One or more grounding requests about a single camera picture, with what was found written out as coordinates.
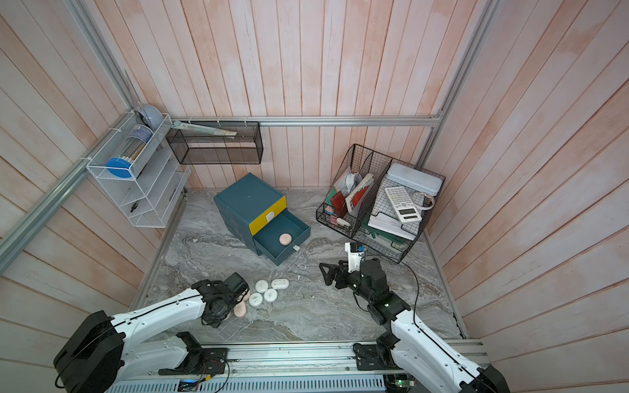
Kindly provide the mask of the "white round earphone case top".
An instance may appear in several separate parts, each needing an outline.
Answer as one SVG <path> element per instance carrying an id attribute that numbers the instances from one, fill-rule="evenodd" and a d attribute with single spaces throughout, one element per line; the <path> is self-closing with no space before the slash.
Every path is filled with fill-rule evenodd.
<path id="1" fill-rule="evenodd" d="M 260 294 L 264 294 L 266 291 L 268 291 L 270 289 L 270 285 L 266 280 L 259 280 L 256 282 L 255 284 L 255 290 L 256 292 L 260 293 Z"/>

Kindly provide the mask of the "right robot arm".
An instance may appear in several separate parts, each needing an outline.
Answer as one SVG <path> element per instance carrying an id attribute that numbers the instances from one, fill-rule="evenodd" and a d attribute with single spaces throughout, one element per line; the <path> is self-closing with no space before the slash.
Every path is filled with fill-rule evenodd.
<path id="1" fill-rule="evenodd" d="M 388 286 L 379 260 L 350 271 L 346 261 L 321 263 L 325 284 L 348 288 L 367 301 L 367 311 L 386 332 L 374 345 L 356 343 L 360 370 L 399 368 L 430 392 L 508 392 L 505 377 L 494 367 L 482 368 L 442 340 Z"/>

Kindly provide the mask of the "white oval earphone case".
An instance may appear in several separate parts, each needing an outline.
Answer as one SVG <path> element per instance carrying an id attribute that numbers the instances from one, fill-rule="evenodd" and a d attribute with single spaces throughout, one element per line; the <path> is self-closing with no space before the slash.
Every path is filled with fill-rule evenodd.
<path id="1" fill-rule="evenodd" d="M 271 282 L 271 287 L 276 291 L 287 289 L 289 286 L 290 281 L 287 278 L 276 278 Z"/>

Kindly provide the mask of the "yellow top drawer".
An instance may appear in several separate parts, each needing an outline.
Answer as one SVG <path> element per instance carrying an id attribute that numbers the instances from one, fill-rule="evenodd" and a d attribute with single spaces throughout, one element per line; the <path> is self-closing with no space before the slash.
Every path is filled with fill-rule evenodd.
<path id="1" fill-rule="evenodd" d="M 287 198 L 282 196 L 273 205 L 270 205 L 262 211 L 255 219 L 250 222 L 249 230 L 252 236 L 260 232 L 268 223 L 281 214 L 287 208 Z"/>

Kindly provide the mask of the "teal drawer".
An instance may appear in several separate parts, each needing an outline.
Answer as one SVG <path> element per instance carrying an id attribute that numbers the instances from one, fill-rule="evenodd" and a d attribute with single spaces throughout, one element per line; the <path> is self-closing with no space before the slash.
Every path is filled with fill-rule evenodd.
<path id="1" fill-rule="evenodd" d="M 258 255 L 281 265 L 311 235 L 311 227 L 286 210 L 253 237 Z"/>

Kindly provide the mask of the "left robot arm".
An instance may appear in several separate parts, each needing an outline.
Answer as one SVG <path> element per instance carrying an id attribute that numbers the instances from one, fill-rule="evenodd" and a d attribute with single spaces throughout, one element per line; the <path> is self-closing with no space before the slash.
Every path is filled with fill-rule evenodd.
<path id="1" fill-rule="evenodd" d="M 104 392 L 142 374 L 197 374 L 201 380 L 227 373 L 226 350 L 201 346 L 190 332 L 152 342 L 176 325 L 200 320 L 218 328 L 241 303 L 249 286 L 238 274 L 226 280 L 201 280 L 154 305 L 113 316 L 90 314 L 53 361 L 55 386 L 67 392 Z"/>

